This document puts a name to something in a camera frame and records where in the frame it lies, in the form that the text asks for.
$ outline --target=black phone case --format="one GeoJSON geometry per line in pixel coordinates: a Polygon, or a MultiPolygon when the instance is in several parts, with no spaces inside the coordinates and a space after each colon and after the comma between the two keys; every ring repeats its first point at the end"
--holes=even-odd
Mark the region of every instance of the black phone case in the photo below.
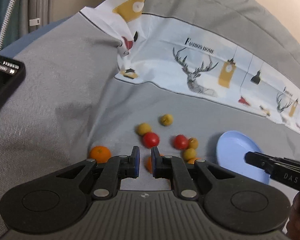
{"type": "Polygon", "coordinates": [[[26,66],[23,62],[0,56],[0,62],[3,61],[18,65],[19,69],[17,73],[13,75],[11,79],[5,84],[5,86],[0,90],[0,108],[4,105],[7,99],[13,94],[13,92],[18,88],[18,86],[26,77],[26,66]]]}

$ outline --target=plate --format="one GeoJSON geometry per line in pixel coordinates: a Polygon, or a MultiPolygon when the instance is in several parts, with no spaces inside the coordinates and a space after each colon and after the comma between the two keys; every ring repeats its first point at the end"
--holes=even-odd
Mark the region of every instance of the plate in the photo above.
{"type": "Polygon", "coordinates": [[[228,131],[220,136],[217,143],[217,160],[221,167],[269,184],[270,176],[264,170],[245,163],[244,155],[247,152],[262,153],[258,145],[243,133],[228,131]]]}

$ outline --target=smartphone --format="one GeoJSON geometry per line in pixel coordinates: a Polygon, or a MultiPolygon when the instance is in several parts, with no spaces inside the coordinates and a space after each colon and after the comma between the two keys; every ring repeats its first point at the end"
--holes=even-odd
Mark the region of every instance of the smartphone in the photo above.
{"type": "Polygon", "coordinates": [[[0,56],[0,108],[25,79],[25,64],[0,56]]]}

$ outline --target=deer antlers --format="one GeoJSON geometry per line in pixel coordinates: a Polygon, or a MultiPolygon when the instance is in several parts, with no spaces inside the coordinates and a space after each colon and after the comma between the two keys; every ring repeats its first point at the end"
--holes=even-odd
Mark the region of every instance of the deer antlers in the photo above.
{"type": "MultiPolygon", "coordinates": [[[[175,50],[174,50],[174,47],[173,47],[173,51],[172,52],[173,52],[173,56],[174,56],[174,59],[176,60],[176,62],[178,62],[182,66],[182,70],[184,72],[186,72],[186,74],[190,74],[191,72],[188,70],[188,64],[186,64],[186,58],[188,56],[185,56],[182,61],[181,61],[181,57],[180,57],[180,52],[183,51],[184,49],[186,49],[186,48],[178,50],[177,54],[175,54],[175,50]]],[[[208,66],[204,67],[204,62],[202,62],[201,67],[200,68],[196,68],[194,70],[193,74],[198,74],[200,72],[211,71],[212,69],[214,69],[218,65],[219,62],[217,62],[217,64],[215,64],[212,67],[212,61],[211,61],[210,55],[209,55],[209,59],[210,59],[210,64],[208,66]]]]}
{"type": "Polygon", "coordinates": [[[289,106],[291,106],[292,102],[291,100],[289,100],[289,103],[286,103],[285,106],[281,107],[281,100],[282,98],[280,98],[281,96],[283,95],[283,93],[278,93],[277,94],[277,98],[276,98],[276,101],[277,101],[277,111],[279,113],[282,113],[284,111],[284,109],[287,109],[289,106]]]}

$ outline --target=red tomato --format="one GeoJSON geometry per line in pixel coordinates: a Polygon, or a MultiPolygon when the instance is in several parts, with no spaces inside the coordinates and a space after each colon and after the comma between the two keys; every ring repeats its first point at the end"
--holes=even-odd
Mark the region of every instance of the red tomato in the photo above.
{"type": "Polygon", "coordinates": [[[142,138],[143,145],[147,148],[158,146],[160,139],[154,132],[147,132],[142,138]]]}
{"type": "Polygon", "coordinates": [[[173,141],[173,146],[178,150],[184,150],[188,147],[188,145],[188,139],[182,134],[177,135],[173,141]]]}

